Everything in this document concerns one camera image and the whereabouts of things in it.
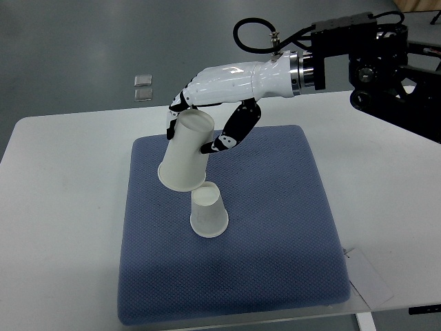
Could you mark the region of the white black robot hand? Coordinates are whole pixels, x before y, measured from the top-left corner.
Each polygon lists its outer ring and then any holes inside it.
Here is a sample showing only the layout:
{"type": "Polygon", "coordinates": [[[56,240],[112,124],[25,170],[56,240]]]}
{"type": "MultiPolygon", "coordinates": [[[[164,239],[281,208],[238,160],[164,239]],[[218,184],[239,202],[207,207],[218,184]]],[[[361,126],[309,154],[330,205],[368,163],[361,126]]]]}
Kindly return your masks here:
{"type": "Polygon", "coordinates": [[[314,86],[313,55],[286,51],[267,62],[242,62],[210,67],[199,72],[174,98],[167,114],[167,139],[173,139],[182,111],[222,103],[239,105],[213,141],[201,146],[209,154],[241,143],[261,118],[258,100],[291,98],[314,86]]]}

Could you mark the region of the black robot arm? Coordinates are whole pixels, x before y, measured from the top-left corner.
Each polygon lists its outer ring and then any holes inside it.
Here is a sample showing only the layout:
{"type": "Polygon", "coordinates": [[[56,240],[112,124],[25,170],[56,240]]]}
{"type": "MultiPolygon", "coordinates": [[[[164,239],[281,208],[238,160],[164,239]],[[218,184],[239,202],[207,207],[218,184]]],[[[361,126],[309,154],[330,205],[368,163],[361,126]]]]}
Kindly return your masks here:
{"type": "Polygon", "coordinates": [[[309,51],[316,90],[325,88],[325,59],[347,55],[351,105],[366,114],[440,142],[440,69],[410,66],[409,54],[440,57],[440,47],[410,42],[401,22],[370,13],[313,23],[309,51]]]}

